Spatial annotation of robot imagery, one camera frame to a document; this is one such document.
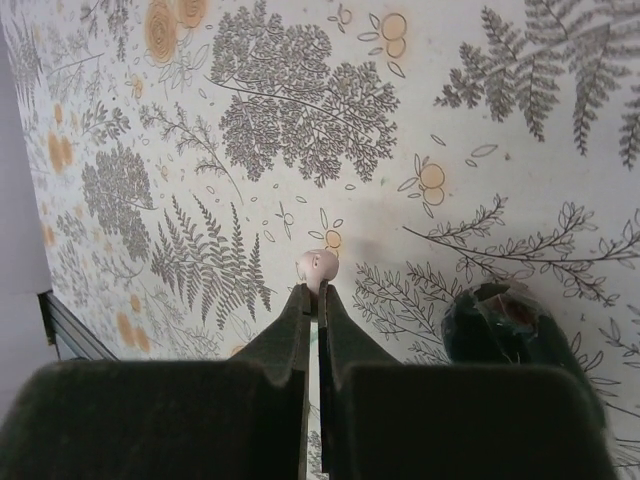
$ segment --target yellow circle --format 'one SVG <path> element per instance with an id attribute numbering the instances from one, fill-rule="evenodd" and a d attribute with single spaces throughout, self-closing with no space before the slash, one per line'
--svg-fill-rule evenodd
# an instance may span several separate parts
<path id="1" fill-rule="evenodd" d="M 427 188 L 422 193 L 422 197 L 429 205 L 437 207 L 444 202 L 444 190 L 441 188 Z"/>
<path id="2" fill-rule="evenodd" d="M 404 38 L 399 38 L 393 42 L 387 43 L 387 55 L 391 58 L 400 58 L 407 49 L 407 42 Z"/>
<path id="3" fill-rule="evenodd" d="M 324 236 L 324 239 L 327 242 L 327 245 L 330 248 L 338 248 L 342 243 L 342 237 L 335 230 L 329 230 Z"/>
<path id="4" fill-rule="evenodd" d="M 444 184 L 444 171 L 435 163 L 430 163 L 420 172 L 420 183 L 425 188 L 438 188 Z"/>
<path id="5" fill-rule="evenodd" d="M 382 20 L 382 36 L 390 42 L 404 37 L 407 21 L 399 13 L 391 13 Z"/>

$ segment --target botanical print fabric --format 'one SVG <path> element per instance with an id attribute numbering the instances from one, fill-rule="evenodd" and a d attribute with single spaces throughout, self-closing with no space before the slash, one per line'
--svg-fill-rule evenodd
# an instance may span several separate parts
<path id="1" fill-rule="evenodd" d="M 352 317 L 439 364 L 451 298 L 517 280 L 637 478 L 640 3 L 485 3 L 3 0 L 56 295 L 120 358 L 226 358 L 327 248 Z"/>

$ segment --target pink and white object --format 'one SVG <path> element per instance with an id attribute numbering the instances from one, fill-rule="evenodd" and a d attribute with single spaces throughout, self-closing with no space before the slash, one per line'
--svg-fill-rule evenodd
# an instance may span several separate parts
<path id="1" fill-rule="evenodd" d="M 338 274 L 338 257 L 328 250 L 309 250 L 296 263 L 300 279 L 318 295 L 323 280 L 333 280 Z"/>

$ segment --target gray floor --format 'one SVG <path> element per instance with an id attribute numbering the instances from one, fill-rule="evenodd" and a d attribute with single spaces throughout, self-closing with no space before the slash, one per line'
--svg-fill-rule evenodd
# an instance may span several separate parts
<path id="1" fill-rule="evenodd" d="M 36 295 L 0 296 L 0 332 L 2 418 L 33 372 L 57 356 L 55 347 L 47 345 Z"/>

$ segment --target dark green object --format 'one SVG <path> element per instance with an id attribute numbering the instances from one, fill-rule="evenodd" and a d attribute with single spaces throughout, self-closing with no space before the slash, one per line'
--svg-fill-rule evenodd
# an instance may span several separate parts
<path id="1" fill-rule="evenodd" d="M 456 363 L 557 366 L 571 373 L 592 404 L 602 428 L 604 408 L 564 332 L 519 284 L 487 282 L 460 293 L 442 321 L 449 358 Z"/>

